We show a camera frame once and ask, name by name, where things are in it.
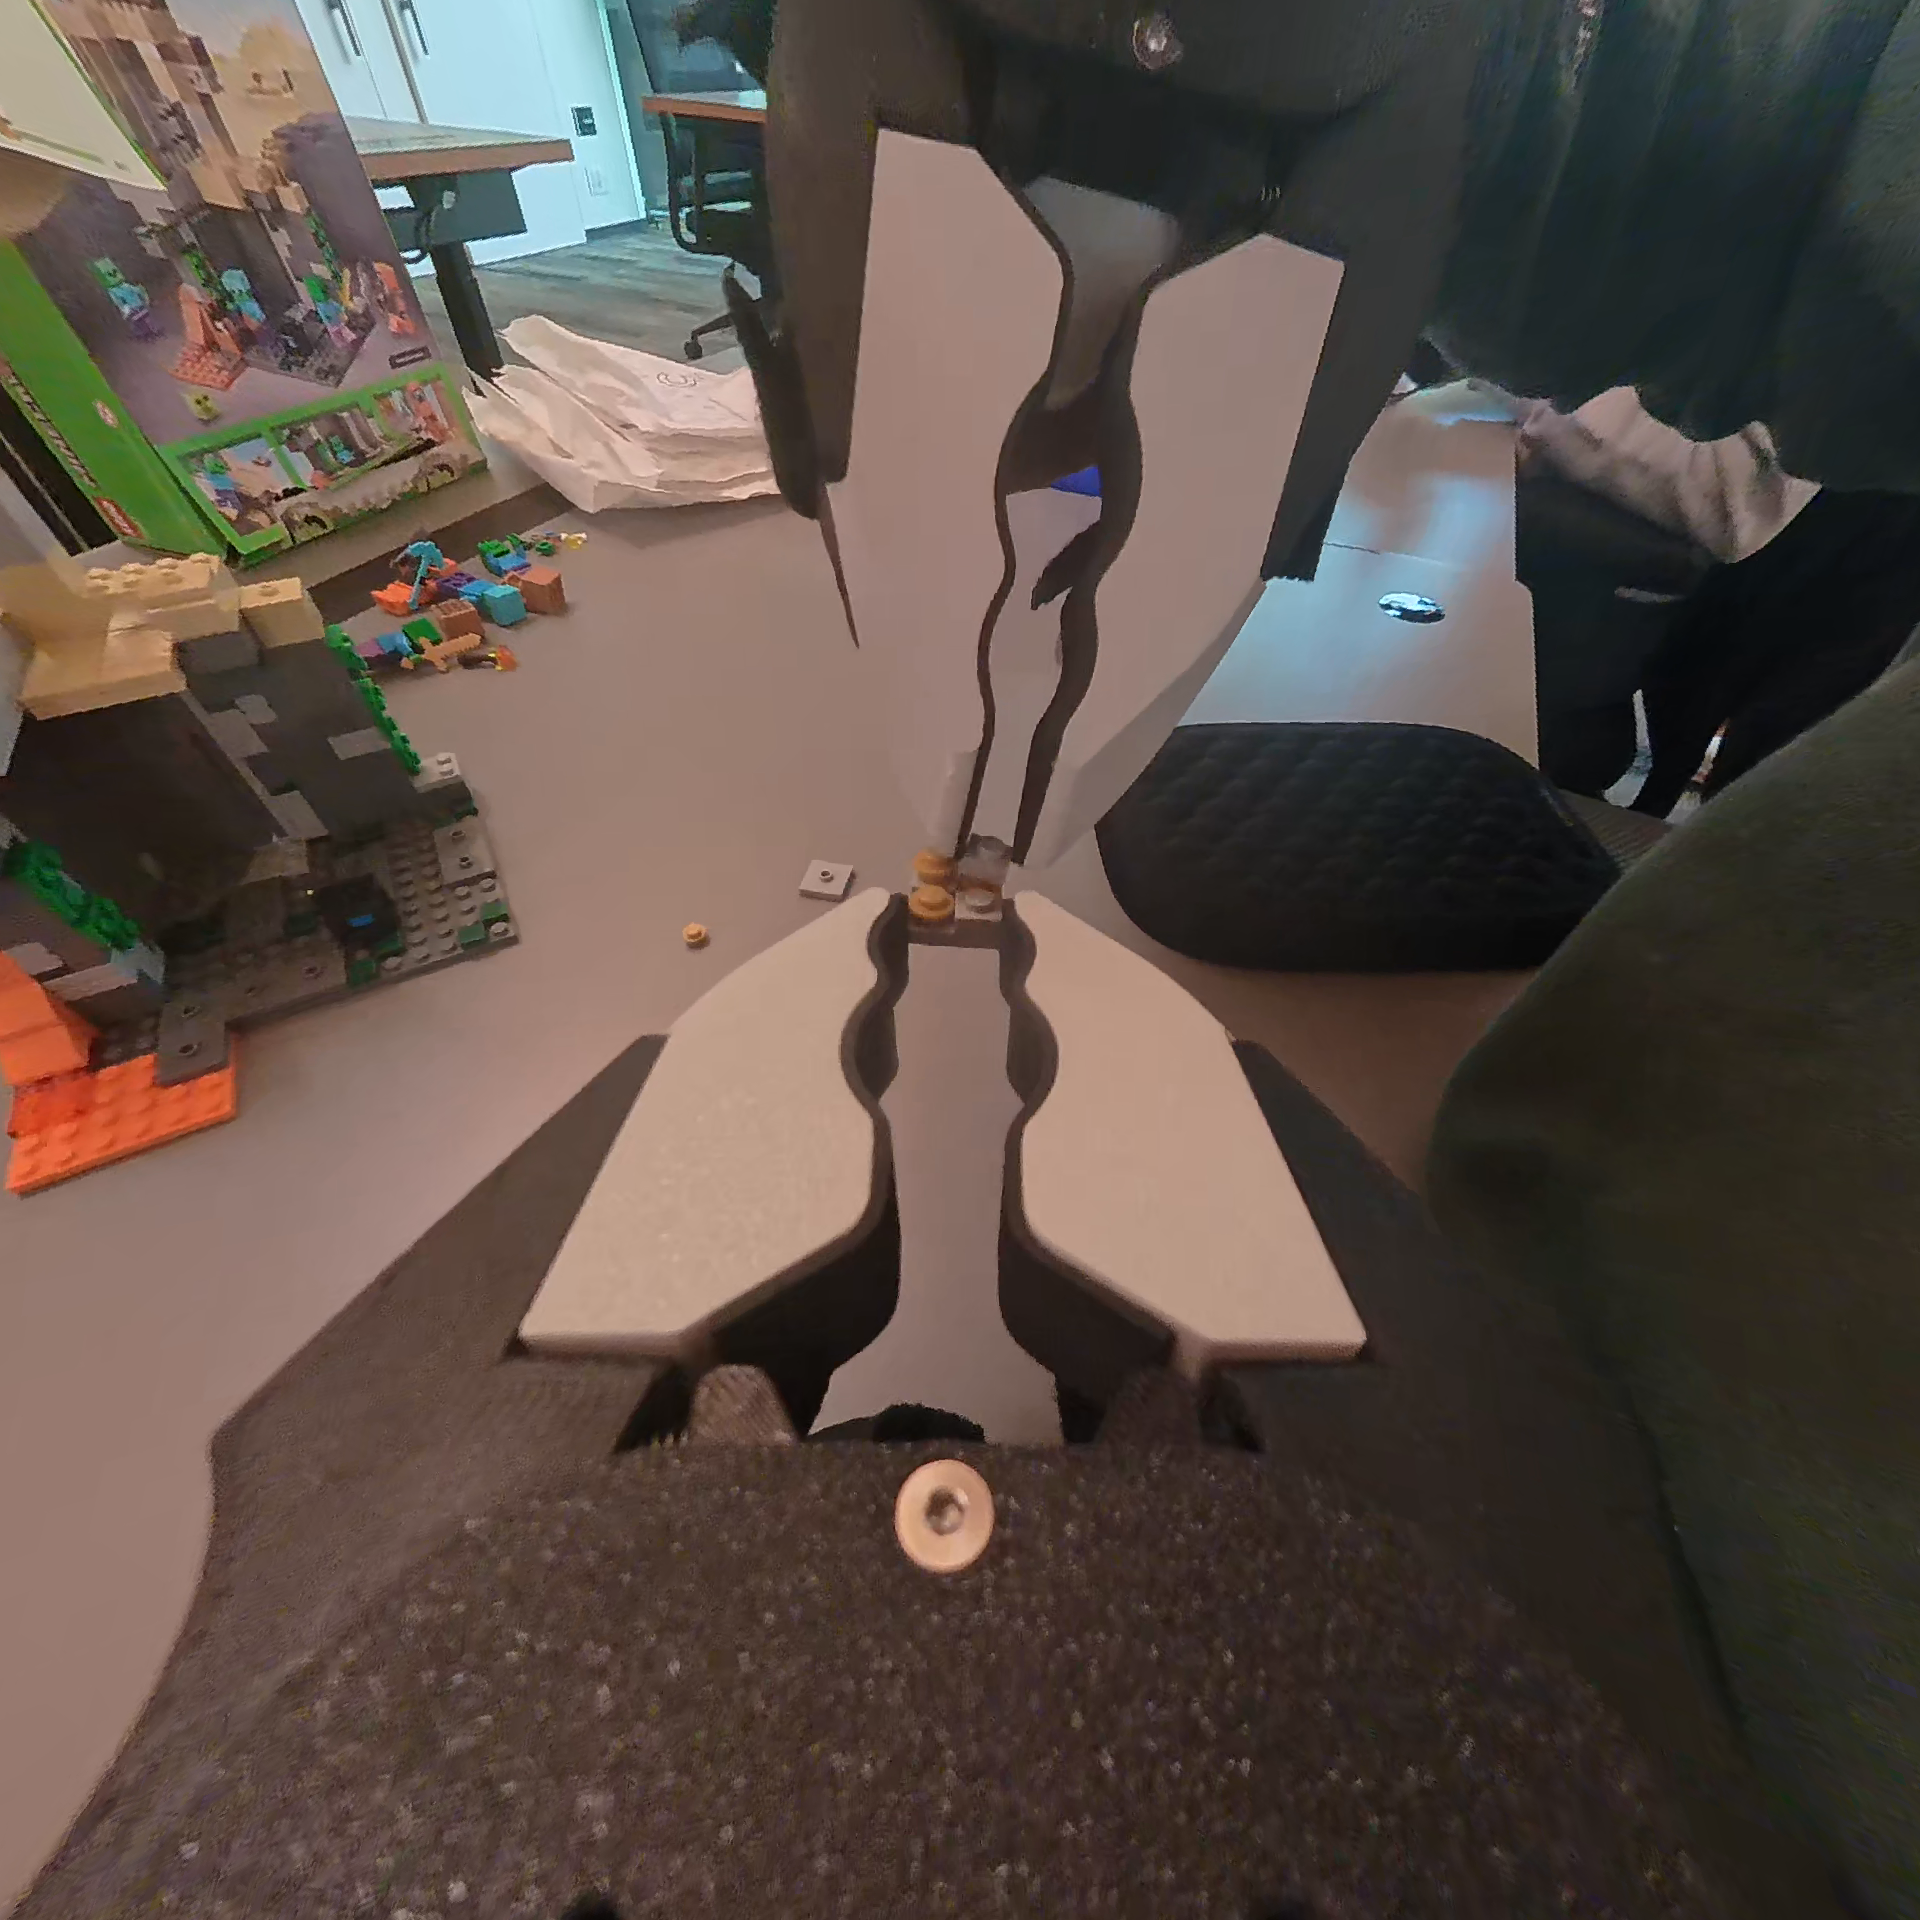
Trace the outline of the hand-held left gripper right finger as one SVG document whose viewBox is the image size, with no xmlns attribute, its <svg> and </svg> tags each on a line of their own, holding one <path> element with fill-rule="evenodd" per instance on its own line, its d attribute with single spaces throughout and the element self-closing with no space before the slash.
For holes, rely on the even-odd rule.
<svg viewBox="0 0 1920 1920">
<path fill-rule="evenodd" d="M 1001 1317 L 1052 1375 L 1345 1362 L 1365 1327 L 1232 1035 L 1038 891 L 1009 904 Z"/>
</svg>

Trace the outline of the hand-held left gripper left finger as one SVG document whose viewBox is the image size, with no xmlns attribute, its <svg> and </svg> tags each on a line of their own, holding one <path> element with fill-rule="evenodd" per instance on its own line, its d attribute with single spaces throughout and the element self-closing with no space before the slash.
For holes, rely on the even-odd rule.
<svg viewBox="0 0 1920 1920">
<path fill-rule="evenodd" d="M 528 1354 L 685 1361 L 877 1218 L 857 1034 L 899 905 L 854 893 L 671 1024 L 519 1322 Z"/>
</svg>

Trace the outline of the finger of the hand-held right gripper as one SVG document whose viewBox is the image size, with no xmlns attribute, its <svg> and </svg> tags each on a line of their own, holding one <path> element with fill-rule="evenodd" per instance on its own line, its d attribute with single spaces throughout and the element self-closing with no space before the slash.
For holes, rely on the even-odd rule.
<svg viewBox="0 0 1920 1920">
<path fill-rule="evenodd" d="M 1100 544 L 1062 604 L 1071 701 L 1041 723 L 1047 787 L 1017 860 L 1089 832 L 1212 679 L 1264 589 L 1341 263 L 1256 234 L 1141 301 L 1115 450 L 1097 457 Z"/>
<path fill-rule="evenodd" d="M 1009 573 L 1001 453 L 1049 373 L 1065 265 L 971 149 L 881 130 L 847 468 L 829 484 L 859 687 L 927 845 L 964 840 L 981 645 Z"/>
</svg>

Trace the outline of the small grey and tan brick assembly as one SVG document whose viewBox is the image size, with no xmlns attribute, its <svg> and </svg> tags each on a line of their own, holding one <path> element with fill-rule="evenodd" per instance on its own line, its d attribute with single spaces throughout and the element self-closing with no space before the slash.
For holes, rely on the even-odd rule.
<svg viewBox="0 0 1920 1920">
<path fill-rule="evenodd" d="M 959 853 L 913 853 L 902 897 L 908 943 L 997 952 L 1013 867 L 1013 851 L 992 834 L 971 834 Z"/>
</svg>

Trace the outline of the grey desk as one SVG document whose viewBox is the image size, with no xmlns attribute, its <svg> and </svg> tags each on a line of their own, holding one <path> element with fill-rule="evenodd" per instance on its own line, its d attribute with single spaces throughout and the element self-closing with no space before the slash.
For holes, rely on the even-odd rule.
<svg viewBox="0 0 1920 1920">
<path fill-rule="evenodd" d="M 519 944 L 255 1031 L 232 1123 L 4 1193 L 4 1915 L 152 1691 L 223 1419 L 622 1050 L 819 920 L 808 861 L 899 888 L 920 843 L 814 524 L 777 496 L 515 520 L 584 528 L 568 613 L 511 640 L 510 675 L 390 700 L 470 783 Z M 1451 1069 L 1526 978 L 1196 967 L 1118 915 L 1089 841 L 1038 888 L 1267 1047 L 1406 1184 Z M 1001 1443 L 1057 1439 L 990 1275 L 1017 1108 L 990 956 L 917 953 L 895 1020 L 900 1303 L 822 1415 L 918 1401 Z"/>
</svg>

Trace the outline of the white crumpled paper bag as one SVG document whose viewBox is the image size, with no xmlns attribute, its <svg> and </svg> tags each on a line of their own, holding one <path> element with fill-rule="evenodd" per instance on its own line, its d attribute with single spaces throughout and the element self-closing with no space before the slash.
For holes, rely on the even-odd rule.
<svg viewBox="0 0 1920 1920">
<path fill-rule="evenodd" d="M 511 361 L 469 395 L 476 428 L 577 512 L 772 496 L 752 373 L 704 370 L 548 317 L 504 328 Z"/>
</svg>

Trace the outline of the black office chair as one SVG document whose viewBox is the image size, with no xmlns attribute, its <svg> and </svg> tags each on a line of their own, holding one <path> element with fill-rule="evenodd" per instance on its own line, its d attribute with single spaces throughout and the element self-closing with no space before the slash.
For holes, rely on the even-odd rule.
<svg viewBox="0 0 1920 1920">
<path fill-rule="evenodd" d="M 763 97 L 727 28 L 731 4 L 628 3 L 639 113 L 663 141 L 663 216 L 680 252 L 724 263 L 731 293 L 765 297 L 775 255 L 763 167 Z"/>
</svg>

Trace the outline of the black quilted wrist rest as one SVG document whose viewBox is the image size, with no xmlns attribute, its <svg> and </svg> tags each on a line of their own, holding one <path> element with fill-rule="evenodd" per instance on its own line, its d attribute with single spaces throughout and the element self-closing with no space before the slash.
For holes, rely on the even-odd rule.
<svg viewBox="0 0 1920 1920">
<path fill-rule="evenodd" d="M 1620 867 L 1493 739 L 1419 724 L 1189 724 L 1094 828 L 1119 912 L 1222 970 L 1535 970 Z"/>
</svg>

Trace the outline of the person's white shirt hem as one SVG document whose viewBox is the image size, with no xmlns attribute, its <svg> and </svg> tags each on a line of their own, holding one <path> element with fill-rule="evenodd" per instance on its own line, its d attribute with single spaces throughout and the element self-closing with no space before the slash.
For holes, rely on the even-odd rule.
<svg viewBox="0 0 1920 1920">
<path fill-rule="evenodd" d="M 1513 397 L 1513 408 L 1528 460 L 1721 564 L 1758 556 L 1822 492 L 1784 468 L 1759 420 L 1694 441 L 1657 420 L 1627 387 L 1571 412 L 1524 397 Z"/>
</svg>

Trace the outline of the pile of colourful toy bricks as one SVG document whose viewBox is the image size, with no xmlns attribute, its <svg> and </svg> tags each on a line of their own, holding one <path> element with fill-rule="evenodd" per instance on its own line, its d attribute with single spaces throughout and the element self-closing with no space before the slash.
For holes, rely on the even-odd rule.
<svg viewBox="0 0 1920 1920">
<path fill-rule="evenodd" d="M 584 533 L 535 528 L 483 539 L 469 562 L 441 544 L 416 539 L 390 562 L 369 595 L 372 628 L 339 635 L 335 649 L 363 681 L 412 677 L 429 667 L 515 669 L 508 635 L 541 618 L 568 613 L 560 557 L 588 546 Z"/>
</svg>

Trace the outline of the wooden office table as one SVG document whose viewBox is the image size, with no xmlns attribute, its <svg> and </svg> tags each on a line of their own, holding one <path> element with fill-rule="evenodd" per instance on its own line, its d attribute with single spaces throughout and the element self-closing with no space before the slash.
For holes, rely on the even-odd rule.
<svg viewBox="0 0 1920 1920">
<path fill-rule="evenodd" d="M 464 367 L 476 380 L 494 383 L 504 360 L 469 243 L 526 234 L 511 180 L 539 164 L 572 162 L 572 141 L 363 115 L 347 115 L 344 127 L 369 184 L 407 193 L 407 211 L 387 211 L 390 236 L 407 263 L 432 265 Z"/>
</svg>

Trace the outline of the person's black pants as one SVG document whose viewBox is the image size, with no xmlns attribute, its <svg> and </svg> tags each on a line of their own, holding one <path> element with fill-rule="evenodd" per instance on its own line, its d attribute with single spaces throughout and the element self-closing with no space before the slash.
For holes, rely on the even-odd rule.
<svg viewBox="0 0 1920 1920">
<path fill-rule="evenodd" d="M 1517 490 L 1531 596 L 1537 764 L 1571 794 L 1625 778 L 1664 818 L 1703 761 L 1708 800 L 1870 689 L 1918 619 L 1918 500 L 1815 492 L 1747 560 L 1542 471 Z"/>
</svg>

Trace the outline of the person's green sweater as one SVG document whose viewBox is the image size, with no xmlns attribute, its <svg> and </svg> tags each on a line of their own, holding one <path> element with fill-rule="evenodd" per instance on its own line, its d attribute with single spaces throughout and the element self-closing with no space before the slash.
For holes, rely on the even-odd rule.
<svg viewBox="0 0 1920 1920">
<path fill-rule="evenodd" d="M 1918 677 L 1647 851 L 1470 1051 L 1428 1196 L 1565 1320 L 1852 1915 L 1918 1907 Z"/>
</svg>

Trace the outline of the white cabinet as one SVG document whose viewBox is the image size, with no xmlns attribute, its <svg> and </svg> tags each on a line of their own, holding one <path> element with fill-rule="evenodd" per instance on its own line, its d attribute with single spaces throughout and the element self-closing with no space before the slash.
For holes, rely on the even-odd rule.
<svg viewBox="0 0 1920 1920">
<path fill-rule="evenodd" d="M 296 12 L 347 116 L 568 141 L 568 161 L 517 171 L 523 231 L 470 243 L 478 265 L 645 225 L 604 4 L 299 3 Z"/>
</svg>

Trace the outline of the toy brick cave model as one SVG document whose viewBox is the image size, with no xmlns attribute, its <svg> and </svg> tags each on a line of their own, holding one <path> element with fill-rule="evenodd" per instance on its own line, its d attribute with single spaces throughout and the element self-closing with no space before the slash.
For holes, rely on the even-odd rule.
<svg viewBox="0 0 1920 1920">
<path fill-rule="evenodd" d="M 238 1116 L 238 1043 L 515 948 L 488 823 L 299 578 L 4 569 L 4 1192 Z"/>
</svg>

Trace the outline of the green toy set box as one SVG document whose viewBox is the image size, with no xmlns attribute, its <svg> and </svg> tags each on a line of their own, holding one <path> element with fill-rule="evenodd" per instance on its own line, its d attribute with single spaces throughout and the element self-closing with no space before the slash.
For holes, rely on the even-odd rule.
<svg viewBox="0 0 1920 1920">
<path fill-rule="evenodd" d="M 248 564 L 486 467 L 296 4 L 4 4 L 4 417 Z"/>
</svg>

